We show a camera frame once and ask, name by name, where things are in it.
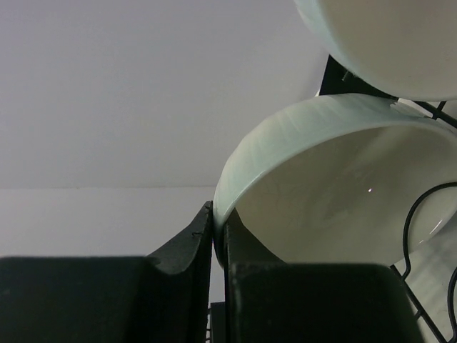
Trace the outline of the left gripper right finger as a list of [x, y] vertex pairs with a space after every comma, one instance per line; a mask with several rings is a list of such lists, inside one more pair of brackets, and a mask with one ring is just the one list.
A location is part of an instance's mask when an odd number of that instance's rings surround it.
[[377, 264], [288, 264], [233, 213], [224, 225], [229, 342], [422, 342], [406, 291]]

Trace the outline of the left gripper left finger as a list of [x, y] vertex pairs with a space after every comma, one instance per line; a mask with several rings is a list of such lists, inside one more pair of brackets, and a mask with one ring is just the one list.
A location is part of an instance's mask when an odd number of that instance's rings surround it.
[[213, 216], [206, 202], [137, 257], [4, 257], [3, 342], [204, 342]]

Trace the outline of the white bowl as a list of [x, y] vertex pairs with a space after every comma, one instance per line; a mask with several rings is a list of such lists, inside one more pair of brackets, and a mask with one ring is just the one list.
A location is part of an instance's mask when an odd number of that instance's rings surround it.
[[216, 242], [230, 215], [285, 262], [394, 264], [412, 205], [417, 249], [456, 213], [456, 134], [365, 94], [316, 96], [270, 116], [226, 161]]
[[455, 1], [297, 1], [342, 66], [390, 95], [456, 99]]

